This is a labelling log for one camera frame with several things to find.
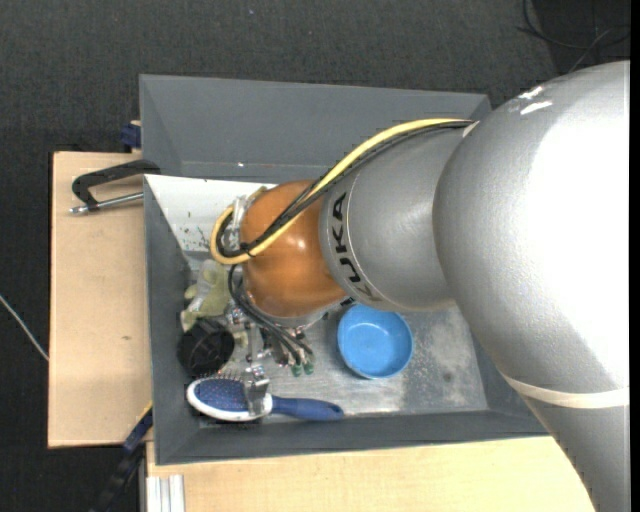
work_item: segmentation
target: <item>black clamp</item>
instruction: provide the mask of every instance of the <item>black clamp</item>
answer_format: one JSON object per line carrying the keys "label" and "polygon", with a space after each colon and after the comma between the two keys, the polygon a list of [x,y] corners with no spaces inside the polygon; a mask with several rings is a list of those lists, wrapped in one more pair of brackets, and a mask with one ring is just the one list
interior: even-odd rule
{"label": "black clamp", "polygon": [[103,185],[112,181],[121,180],[136,174],[160,174],[160,168],[149,160],[136,160],[122,165],[116,165],[107,169],[90,172],[78,176],[71,185],[71,190],[80,199],[84,205],[71,208],[71,213],[87,213],[115,206],[128,201],[142,199],[142,192],[136,194],[128,194],[126,196],[108,199],[106,201],[97,201],[90,192],[91,187]]}

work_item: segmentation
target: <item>yellow cable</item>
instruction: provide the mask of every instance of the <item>yellow cable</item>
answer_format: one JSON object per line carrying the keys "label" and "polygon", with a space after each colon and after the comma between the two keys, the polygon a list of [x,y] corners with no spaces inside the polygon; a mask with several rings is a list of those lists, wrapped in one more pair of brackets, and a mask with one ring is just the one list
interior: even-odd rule
{"label": "yellow cable", "polygon": [[[398,124],[396,126],[392,126],[391,128],[387,128],[386,130],[381,131],[380,133],[374,135],[370,139],[367,139],[362,144],[357,146],[353,151],[351,151],[347,156],[345,156],[342,160],[340,160],[327,174],[324,178],[322,178],[310,191],[309,193],[301,198],[300,201],[305,201],[313,196],[318,190],[322,189],[327,183],[333,181],[337,176],[346,171],[350,165],[352,165],[358,158],[364,155],[367,151],[373,149],[377,145],[385,142],[392,137],[396,137],[398,135],[402,135],[404,133],[409,133],[416,130],[422,130],[424,128],[428,128],[430,126],[438,126],[441,124],[452,123],[452,122],[467,122],[464,119],[419,119],[417,121],[409,121],[408,123]],[[211,255],[213,258],[222,263],[223,265],[236,265],[239,263],[244,263],[249,260],[251,256],[248,254],[240,254],[234,257],[226,257],[222,255],[218,251],[218,246],[216,243],[218,231],[222,226],[222,223],[225,219],[233,213],[233,206],[229,206],[223,213],[218,217],[213,230],[211,232],[210,239],[210,248]],[[274,243],[283,233],[285,233],[288,229],[290,229],[295,222],[298,220],[300,215],[302,215],[304,211],[298,213],[295,217],[287,221],[282,225],[277,231],[275,231],[271,236],[267,239],[263,240],[256,247],[251,249],[251,254],[256,256],[260,254],[262,251],[267,249],[272,243]]]}

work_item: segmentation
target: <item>blue brush handle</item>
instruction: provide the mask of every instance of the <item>blue brush handle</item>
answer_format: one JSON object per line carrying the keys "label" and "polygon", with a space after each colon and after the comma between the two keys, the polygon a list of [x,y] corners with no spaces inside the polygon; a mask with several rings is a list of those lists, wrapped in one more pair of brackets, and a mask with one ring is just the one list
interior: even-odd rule
{"label": "blue brush handle", "polygon": [[301,420],[336,421],[344,417],[340,406],[322,400],[310,398],[281,398],[271,395],[272,413],[286,414]]}

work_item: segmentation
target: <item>wire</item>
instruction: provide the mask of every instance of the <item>wire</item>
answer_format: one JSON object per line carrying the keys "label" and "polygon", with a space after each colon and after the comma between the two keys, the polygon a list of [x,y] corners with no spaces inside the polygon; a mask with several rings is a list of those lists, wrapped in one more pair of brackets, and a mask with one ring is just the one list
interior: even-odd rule
{"label": "wire", "polygon": [[591,50],[593,50],[594,48],[597,47],[598,42],[601,41],[605,36],[609,35],[609,33],[613,30],[613,28],[607,29],[605,30],[602,34],[600,34],[598,37],[596,37],[593,42],[589,45],[588,48],[585,49],[585,52],[582,54],[582,56],[576,61],[576,63],[571,66],[571,69],[569,69],[569,71],[567,71],[567,74],[569,73],[573,73],[580,64],[582,64],[582,61],[584,59],[587,58],[587,55],[589,55],[589,52],[591,52]]}
{"label": "wire", "polygon": [[7,311],[9,311],[9,313],[11,313],[13,315],[13,318],[15,318],[16,322],[18,322],[20,327],[22,327],[22,330],[28,336],[28,338],[31,341],[31,343],[33,343],[33,346],[36,347],[38,352],[40,352],[42,357],[44,357],[47,361],[49,361],[49,355],[45,352],[45,350],[42,348],[40,343],[38,343],[38,340],[36,340],[36,337],[31,333],[31,331],[27,327],[27,324],[24,323],[22,318],[20,318],[20,315],[18,315],[18,313],[16,313],[16,311],[9,305],[9,303],[5,300],[5,298],[2,296],[2,294],[0,294],[0,302],[2,302],[2,305],[5,308],[7,308]]}
{"label": "wire", "polygon": [[[527,23],[527,28],[517,27],[518,30],[521,30],[522,32],[525,32],[525,33],[527,33],[529,35],[532,35],[534,37],[542,39],[543,41],[546,41],[548,43],[555,44],[557,46],[562,46],[563,48],[570,48],[572,50],[584,50],[584,53],[582,54],[582,56],[577,60],[577,62],[573,66],[571,66],[571,69],[569,71],[567,71],[567,74],[572,73],[573,71],[575,71],[576,68],[582,63],[582,61],[584,61],[584,59],[587,57],[587,55],[589,55],[589,53],[591,53],[591,51],[593,51],[593,50],[599,51],[600,48],[608,48],[610,46],[614,46],[614,45],[616,45],[618,43],[621,43],[622,41],[628,39],[629,36],[631,36],[631,26],[630,25],[613,25],[612,27],[610,27],[607,30],[605,30],[604,32],[602,32],[600,35],[597,35],[594,38],[594,40],[587,46],[571,44],[571,43],[567,43],[565,41],[560,41],[558,39],[550,37],[549,35],[545,34],[541,30],[536,28],[535,25],[533,24],[533,22],[531,21],[531,18],[529,17],[529,9],[527,8],[527,0],[522,0],[522,14],[523,14],[525,22]],[[608,36],[614,29],[621,29],[621,28],[629,28],[629,30],[628,30],[628,32],[626,34],[620,36],[617,39],[613,39],[612,41],[609,41],[607,44],[600,45],[600,46],[598,45],[598,43],[600,43],[600,41],[602,41],[606,36]]]}
{"label": "wire", "polygon": [[297,340],[293,336],[291,336],[284,329],[278,327],[274,322],[260,313],[252,304],[251,301],[247,298],[245,299],[239,290],[233,285],[233,273],[236,269],[237,265],[232,265],[229,269],[229,274],[227,276],[227,286],[229,288],[229,293],[233,300],[236,301],[238,306],[240,306],[246,315],[251,318],[258,325],[261,325],[265,329],[267,329],[275,338],[277,338],[282,345],[291,353],[293,358],[296,361],[296,364],[301,364],[302,360],[300,359],[300,355],[293,348],[291,343],[298,345],[302,348],[309,356],[313,356],[313,351],[309,348],[308,345],[302,343],[300,340]]}
{"label": "wire", "polygon": [[220,232],[223,225],[228,224],[229,218],[233,214],[233,206],[229,206],[224,210],[222,215],[218,217],[211,232],[211,255],[219,263],[224,265],[235,265],[244,263],[251,257],[260,254],[273,244],[282,234],[289,230],[300,218],[304,209],[324,194],[326,190],[328,190],[328,187],[332,186],[334,181],[340,179],[340,177],[347,173],[356,162],[362,160],[363,157],[368,155],[382,143],[388,142],[398,136],[409,135],[411,133],[415,134],[417,132],[424,131],[427,128],[458,128],[468,126],[469,124],[471,124],[471,121],[460,119],[420,119],[410,121],[408,123],[402,123],[383,130],[357,146],[315,183],[310,187],[307,187],[307,189],[303,191],[303,193],[300,194],[256,240],[249,244],[243,244],[240,251],[225,254],[220,244]]}

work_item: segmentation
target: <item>black floor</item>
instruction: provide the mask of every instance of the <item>black floor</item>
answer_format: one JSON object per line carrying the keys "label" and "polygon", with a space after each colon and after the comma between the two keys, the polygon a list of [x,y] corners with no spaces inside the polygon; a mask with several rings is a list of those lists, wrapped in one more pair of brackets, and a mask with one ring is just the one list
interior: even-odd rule
{"label": "black floor", "polygon": [[[0,1],[0,294],[46,346],[48,154],[122,151],[139,73],[478,92],[498,106],[574,66],[629,58],[630,38],[610,43],[630,3],[529,6],[581,49],[519,30],[518,0]],[[86,511],[117,464],[116,448],[48,451],[46,422],[46,362],[0,308],[1,511]],[[135,509],[131,492],[120,510]]]}

